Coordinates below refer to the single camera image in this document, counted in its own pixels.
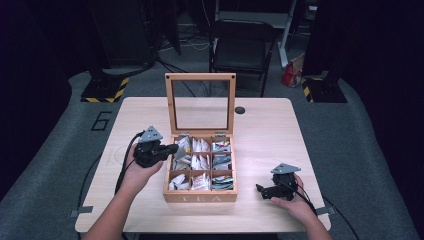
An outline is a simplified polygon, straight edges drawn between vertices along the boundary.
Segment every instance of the wooden box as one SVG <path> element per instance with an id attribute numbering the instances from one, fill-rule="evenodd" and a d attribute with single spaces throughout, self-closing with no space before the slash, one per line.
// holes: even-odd
<path id="1" fill-rule="evenodd" d="M 235 144 L 233 141 L 234 98 L 236 75 L 234 73 L 168 73 L 165 74 L 168 97 L 169 117 L 171 123 L 172 143 L 181 139 L 190 141 L 190 148 L 179 149 L 179 152 L 168 159 L 163 196 L 169 203 L 193 202 L 234 202 L 237 198 L 237 177 Z M 210 149 L 193 148 L 193 140 L 206 142 Z M 230 144 L 230 147 L 214 146 Z M 185 155 L 186 162 L 177 161 Z M 196 167 L 203 156 L 202 168 Z M 215 165 L 222 159 L 227 161 Z M 206 177 L 208 190 L 198 189 L 199 180 Z M 184 183 L 176 179 L 184 178 Z M 219 183 L 225 178 L 230 182 Z"/>

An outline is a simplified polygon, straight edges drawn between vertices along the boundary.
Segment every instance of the black chair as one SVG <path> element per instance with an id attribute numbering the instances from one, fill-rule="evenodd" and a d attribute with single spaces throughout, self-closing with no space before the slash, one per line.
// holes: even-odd
<path id="1" fill-rule="evenodd" d="M 209 72 L 258 74 L 260 90 L 246 90 L 260 91 L 263 97 L 277 36 L 277 30 L 264 22 L 216 21 L 209 31 Z"/>

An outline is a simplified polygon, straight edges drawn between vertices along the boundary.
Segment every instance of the gray carpet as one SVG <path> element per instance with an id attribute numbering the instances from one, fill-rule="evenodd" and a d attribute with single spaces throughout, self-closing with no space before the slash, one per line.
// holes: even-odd
<path id="1" fill-rule="evenodd" d="M 295 37 L 289 58 L 303 52 L 306 43 L 307 38 Z M 189 72 L 208 71 L 207 50 L 184 46 L 181 56 L 171 49 L 160 52 L 160 57 Z M 131 77 L 123 97 L 166 96 L 165 72 L 156 63 Z M 282 68 L 277 51 L 269 72 L 264 97 L 292 101 L 321 192 L 345 215 L 361 239 L 419 239 L 356 92 L 341 80 L 347 104 L 308 103 L 301 87 L 287 88 L 280 83 Z M 122 103 L 80 102 L 80 94 L 89 80 L 88 73 L 69 80 L 73 94 L 67 110 L 0 203 L 0 239 L 77 239 L 76 219 L 68 215 L 77 207 L 84 176 L 102 153 Z M 100 112 L 111 112 L 102 114 L 102 118 L 110 119 L 106 130 L 91 131 Z M 339 214 L 330 219 L 334 239 L 354 239 Z M 306 239 L 304 233 L 278 237 Z"/>

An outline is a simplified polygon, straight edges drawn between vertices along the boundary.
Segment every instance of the person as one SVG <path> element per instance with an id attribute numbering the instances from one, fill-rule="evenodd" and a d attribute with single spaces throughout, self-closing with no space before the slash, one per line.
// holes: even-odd
<path id="1" fill-rule="evenodd" d="M 136 146 L 137 144 L 134 144 L 131 147 L 128 158 L 125 161 L 127 170 L 121 187 L 100 217 L 84 235 L 84 240 L 121 239 L 122 230 L 124 229 L 132 202 L 137 194 L 146 186 L 150 177 L 162 167 L 162 161 L 149 168 L 142 168 L 140 165 L 134 163 L 132 156 Z"/>
<path id="2" fill-rule="evenodd" d="M 133 156 L 135 146 L 136 144 L 131 147 L 128 154 L 129 157 L 126 160 L 127 170 L 120 189 L 93 226 L 84 235 L 83 240 L 121 239 L 132 202 L 137 194 L 146 186 L 150 177 L 157 173 L 162 167 L 162 161 L 159 161 L 149 168 L 142 168 L 138 164 L 133 163 L 131 156 Z M 299 193 L 303 194 L 303 182 L 296 174 L 295 178 L 300 186 Z M 332 239 L 324 225 L 312 212 L 309 205 L 297 194 L 291 201 L 276 197 L 271 198 L 271 201 L 286 209 L 293 218 L 303 224 L 309 240 Z"/>
<path id="3" fill-rule="evenodd" d="M 294 174 L 294 176 L 296 178 L 297 184 L 300 186 L 298 188 L 298 192 L 304 195 L 302 179 L 300 179 L 300 177 L 296 174 Z M 332 239 L 327 229 L 325 229 L 324 225 L 322 224 L 322 222 L 318 219 L 315 213 L 312 212 L 311 208 L 305 202 L 305 200 L 302 197 L 300 197 L 298 194 L 296 194 L 291 201 L 287 201 L 287 200 L 276 198 L 276 197 L 271 198 L 271 201 L 274 204 L 286 209 L 287 212 L 293 218 L 295 218 L 305 227 L 308 240 Z"/>

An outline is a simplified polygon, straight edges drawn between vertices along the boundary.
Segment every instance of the open lid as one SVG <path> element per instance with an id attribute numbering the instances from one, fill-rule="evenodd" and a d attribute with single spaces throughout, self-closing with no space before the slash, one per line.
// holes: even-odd
<path id="1" fill-rule="evenodd" d="M 172 134 L 233 133 L 235 73 L 165 74 Z"/>

